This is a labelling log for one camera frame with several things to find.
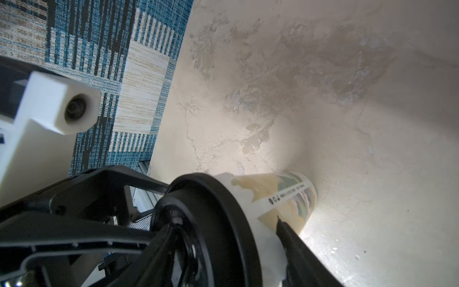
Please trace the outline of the black cup lid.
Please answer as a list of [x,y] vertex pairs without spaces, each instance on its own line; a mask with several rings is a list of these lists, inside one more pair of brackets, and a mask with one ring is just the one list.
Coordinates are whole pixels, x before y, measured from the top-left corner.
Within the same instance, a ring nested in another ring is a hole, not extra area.
[[204,173],[176,178],[156,204],[150,229],[172,227],[173,287],[260,287],[261,263],[235,197]]

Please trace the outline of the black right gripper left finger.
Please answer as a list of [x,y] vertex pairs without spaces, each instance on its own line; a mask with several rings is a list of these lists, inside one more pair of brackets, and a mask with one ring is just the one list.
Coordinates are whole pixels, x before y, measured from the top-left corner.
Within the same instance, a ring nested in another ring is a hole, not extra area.
[[122,272],[114,285],[116,287],[172,286],[175,243],[176,230],[171,225],[163,227],[141,256]]

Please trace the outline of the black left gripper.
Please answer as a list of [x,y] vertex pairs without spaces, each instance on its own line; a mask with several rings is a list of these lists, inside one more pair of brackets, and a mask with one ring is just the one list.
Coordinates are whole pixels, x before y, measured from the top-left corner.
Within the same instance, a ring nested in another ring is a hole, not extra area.
[[40,286],[81,285],[109,253],[139,255],[155,234],[130,228],[131,188],[164,195],[167,184],[125,166],[92,169],[1,208],[1,285],[30,275]]

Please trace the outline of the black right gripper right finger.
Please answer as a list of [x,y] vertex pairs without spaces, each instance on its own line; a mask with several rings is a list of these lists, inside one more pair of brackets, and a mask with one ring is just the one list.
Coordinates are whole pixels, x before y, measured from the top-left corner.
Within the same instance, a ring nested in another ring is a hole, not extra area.
[[343,287],[287,222],[278,220],[276,235],[288,261],[284,287]]

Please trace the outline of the red patterned paper cup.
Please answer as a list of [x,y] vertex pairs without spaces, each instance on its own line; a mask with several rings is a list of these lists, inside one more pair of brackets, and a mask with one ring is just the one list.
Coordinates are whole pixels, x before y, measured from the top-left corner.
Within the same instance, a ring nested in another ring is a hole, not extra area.
[[280,191],[273,196],[278,220],[287,222],[299,235],[317,203],[317,192],[312,182],[298,172],[280,172]]

